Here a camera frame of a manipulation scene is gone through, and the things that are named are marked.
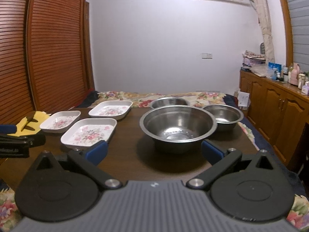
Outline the pile of folded cloths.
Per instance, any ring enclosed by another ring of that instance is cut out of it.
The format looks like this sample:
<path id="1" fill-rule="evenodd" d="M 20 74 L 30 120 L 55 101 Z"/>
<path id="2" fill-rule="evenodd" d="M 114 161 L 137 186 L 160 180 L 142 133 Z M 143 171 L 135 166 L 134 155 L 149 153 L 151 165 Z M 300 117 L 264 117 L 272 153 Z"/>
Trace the pile of folded cloths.
<path id="1" fill-rule="evenodd" d="M 256 64 L 265 64 L 266 56 L 264 54 L 256 54 L 252 51 L 246 50 L 243 53 L 243 66 L 244 67 L 252 67 Z"/>

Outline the yellow Pikachu plush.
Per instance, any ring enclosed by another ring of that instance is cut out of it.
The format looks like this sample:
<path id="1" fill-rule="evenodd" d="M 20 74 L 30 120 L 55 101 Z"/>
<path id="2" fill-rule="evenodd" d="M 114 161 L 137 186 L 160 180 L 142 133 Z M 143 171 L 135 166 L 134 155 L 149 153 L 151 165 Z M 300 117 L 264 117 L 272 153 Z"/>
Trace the yellow Pikachu plush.
<path id="1" fill-rule="evenodd" d="M 49 117 L 50 115 L 46 112 L 31 112 L 16 125 L 17 131 L 13 134 L 9 134 L 9 136 L 20 137 L 35 135 L 41 131 L 40 124 L 42 124 Z"/>

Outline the white wall switch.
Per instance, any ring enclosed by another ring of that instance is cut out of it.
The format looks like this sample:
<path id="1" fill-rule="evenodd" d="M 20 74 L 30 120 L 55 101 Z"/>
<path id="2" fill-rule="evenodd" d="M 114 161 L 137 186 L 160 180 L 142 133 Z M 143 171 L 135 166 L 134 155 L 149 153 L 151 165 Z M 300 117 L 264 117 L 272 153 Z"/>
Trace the white wall switch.
<path id="1" fill-rule="evenodd" d="M 201 57 L 202 59 L 212 59 L 213 55 L 211 53 L 202 53 Z"/>

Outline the cream curtain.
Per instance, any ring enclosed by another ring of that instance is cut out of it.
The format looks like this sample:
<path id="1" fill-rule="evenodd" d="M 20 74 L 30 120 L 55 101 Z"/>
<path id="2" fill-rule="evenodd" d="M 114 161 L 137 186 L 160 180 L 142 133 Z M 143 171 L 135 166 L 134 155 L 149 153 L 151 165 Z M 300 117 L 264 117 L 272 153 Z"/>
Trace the cream curtain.
<path id="1" fill-rule="evenodd" d="M 271 20 L 267 0 L 254 0 L 254 4 L 263 36 L 266 62 L 275 62 Z"/>

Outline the floral tray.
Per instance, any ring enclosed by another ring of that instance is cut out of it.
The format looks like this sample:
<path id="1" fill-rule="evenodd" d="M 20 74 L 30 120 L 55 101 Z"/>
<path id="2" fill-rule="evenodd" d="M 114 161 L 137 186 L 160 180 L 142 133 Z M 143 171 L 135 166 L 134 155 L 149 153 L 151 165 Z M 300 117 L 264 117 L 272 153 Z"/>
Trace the floral tray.
<path id="1" fill-rule="evenodd" d="M 132 104 L 132 101 L 105 101 L 91 109 L 88 114 L 92 118 L 121 120 L 128 114 Z"/>
<path id="2" fill-rule="evenodd" d="M 57 112 L 40 124 L 40 129 L 48 133 L 62 134 L 80 119 L 80 115 L 80 111 Z"/>
<path id="3" fill-rule="evenodd" d="M 73 124 L 60 141 L 67 148 L 88 148 L 99 141 L 109 142 L 117 126 L 113 118 L 86 118 Z"/>

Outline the blue box on cabinet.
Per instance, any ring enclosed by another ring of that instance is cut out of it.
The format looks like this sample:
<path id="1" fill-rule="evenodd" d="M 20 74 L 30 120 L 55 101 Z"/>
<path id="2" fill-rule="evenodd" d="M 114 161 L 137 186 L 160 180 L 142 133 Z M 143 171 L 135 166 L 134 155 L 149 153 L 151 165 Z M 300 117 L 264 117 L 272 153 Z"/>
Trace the blue box on cabinet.
<path id="1" fill-rule="evenodd" d="M 271 71 L 274 71 L 274 69 L 276 70 L 276 72 L 281 73 L 282 71 L 282 65 L 279 63 L 273 63 L 273 62 L 269 62 L 268 63 L 268 69 Z"/>

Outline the floral tray back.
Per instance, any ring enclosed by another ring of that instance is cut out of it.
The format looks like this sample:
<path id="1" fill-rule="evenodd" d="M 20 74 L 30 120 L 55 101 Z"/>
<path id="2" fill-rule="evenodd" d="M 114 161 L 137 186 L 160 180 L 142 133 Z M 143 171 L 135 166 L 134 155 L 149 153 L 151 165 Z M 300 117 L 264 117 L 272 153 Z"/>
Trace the floral tray back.
<path id="1" fill-rule="evenodd" d="M 128 114 L 132 104 L 132 101 L 105 101 L 91 109 L 88 114 L 92 118 L 121 120 Z"/>

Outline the wooden louvered wardrobe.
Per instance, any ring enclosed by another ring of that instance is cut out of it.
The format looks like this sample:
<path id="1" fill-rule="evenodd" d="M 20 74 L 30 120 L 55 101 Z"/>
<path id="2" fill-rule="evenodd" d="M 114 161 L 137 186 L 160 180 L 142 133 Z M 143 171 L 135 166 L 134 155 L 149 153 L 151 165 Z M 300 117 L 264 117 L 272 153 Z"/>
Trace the wooden louvered wardrobe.
<path id="1" fill-rule="evenodd" d="M 1 123 L 75 107 L 94 87 L 86 0 L 1 0 Z"/>

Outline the floral tray front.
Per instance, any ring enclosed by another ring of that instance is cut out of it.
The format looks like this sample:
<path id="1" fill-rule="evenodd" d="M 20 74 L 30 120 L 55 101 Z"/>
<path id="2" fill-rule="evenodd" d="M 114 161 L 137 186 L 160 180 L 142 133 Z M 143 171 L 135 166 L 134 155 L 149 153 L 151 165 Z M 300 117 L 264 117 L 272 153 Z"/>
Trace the floral tray front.
<path id="1" fill-rule="evenodd" d="M 86 118 L 73 124 L 60 141 L 67 148 L 88 148 L 99 141 L 109 142 L 117 126 L 113 118 Z"/>

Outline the wooden sideboard cabinet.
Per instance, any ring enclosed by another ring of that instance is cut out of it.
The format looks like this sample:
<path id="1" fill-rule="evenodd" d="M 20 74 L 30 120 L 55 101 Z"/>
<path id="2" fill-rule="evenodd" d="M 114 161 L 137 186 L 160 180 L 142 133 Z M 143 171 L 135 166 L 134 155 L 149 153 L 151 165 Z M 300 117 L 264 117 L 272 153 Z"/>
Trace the wooden sideboard cabinet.
<path id="1" fill-rule="evenodd" d="M 308 126 L 308 96 L 296 86 L 240 71 L 239 88 L 250 94 L 248 120 L 290 170 L 301 160 Z"/>

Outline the floral bed quilt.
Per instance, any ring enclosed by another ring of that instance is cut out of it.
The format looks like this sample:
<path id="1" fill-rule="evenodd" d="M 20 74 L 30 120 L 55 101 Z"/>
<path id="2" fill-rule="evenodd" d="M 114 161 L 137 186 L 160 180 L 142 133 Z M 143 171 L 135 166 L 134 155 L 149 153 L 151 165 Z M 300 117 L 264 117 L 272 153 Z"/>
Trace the floral bed quilt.
<path id="1" fill-rule="evenodd" d="M 234 105 L 235 98 L 232 95 L 216 92 L 190 92 L 183 94 L 170 94 L 170 97 L 181 97 L 190 102 L 190 106 L 203 107 L 209 104 L 230 104 Z M 105 101 L 122 101 L 128 100 L 133 102 L 133 107 L 145 108 L 149 107 L 153 100 L 165 97 L 159 93 L 129 93 L 129 92 L 99 92 L 99 98 L 90 108 L 95 107 Z M 270 144 L 254 129 L 253 125 L 246 119 L 239 124 L 243 133 L 255 146 L 257 150 L 272 149 Z M 304 188 L 296 173 L 287 170 L 284 166 L 283 170 L 287 173 L 290 184 L 295 192 L 295 201 L 288 215 L 288 221 L 300 231 L 308 231 L 308 198 L 304 195 Z M 21 215 L 17 208 L 5 211 L 5 205 L 14 201 L 14 191 L 1 180 L 1 231 L 10 231 L 21 220 Z"/>

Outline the white paper bag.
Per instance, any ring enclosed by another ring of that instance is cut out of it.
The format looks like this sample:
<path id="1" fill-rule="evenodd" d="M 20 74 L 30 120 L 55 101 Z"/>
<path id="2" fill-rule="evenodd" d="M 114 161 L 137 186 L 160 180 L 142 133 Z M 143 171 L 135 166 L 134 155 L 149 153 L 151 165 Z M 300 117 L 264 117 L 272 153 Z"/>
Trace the white paper bag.
<path id="1" fill-rule="evenodd" d="M 238 92 L 238 107 L 248 107 L 250 105 L 250 94 L 247 92 Z"/>

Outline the large steel bowl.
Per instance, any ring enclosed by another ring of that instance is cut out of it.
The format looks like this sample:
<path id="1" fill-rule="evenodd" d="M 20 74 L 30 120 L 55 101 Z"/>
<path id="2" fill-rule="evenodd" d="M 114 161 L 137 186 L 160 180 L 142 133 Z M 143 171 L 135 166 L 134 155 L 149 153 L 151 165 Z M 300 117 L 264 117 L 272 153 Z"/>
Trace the large steel bowl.
<path id="1" fill-rule="evenodd" d="M 185 105 L 152 109 L 141 117 L 139 125 L 156 148 L 178 154 L 200 146 L 217 129 L 213 114 Z"/>

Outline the black clothing on bed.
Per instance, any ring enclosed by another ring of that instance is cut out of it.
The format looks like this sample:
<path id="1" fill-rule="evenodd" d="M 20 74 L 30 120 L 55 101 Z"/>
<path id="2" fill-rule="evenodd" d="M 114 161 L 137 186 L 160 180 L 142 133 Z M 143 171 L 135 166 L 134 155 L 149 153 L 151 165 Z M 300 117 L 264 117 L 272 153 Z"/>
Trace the black clothing on bed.
<path id="1" fill-rule="evenodd" d="M 88 108 L 99 98 L 98 91 L 91 91 L 78 108 Z"/>

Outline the grey window blind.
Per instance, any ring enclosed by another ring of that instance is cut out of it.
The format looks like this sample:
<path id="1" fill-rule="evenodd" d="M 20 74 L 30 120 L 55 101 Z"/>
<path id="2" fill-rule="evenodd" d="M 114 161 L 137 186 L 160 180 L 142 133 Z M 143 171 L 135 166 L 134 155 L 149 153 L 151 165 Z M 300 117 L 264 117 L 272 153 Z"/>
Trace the grey window blind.
<path id="1" fill-rule="evenodd" d="M 309 0 L 287 0 L 293 39 L 293 61 L 308 72 Z"/>

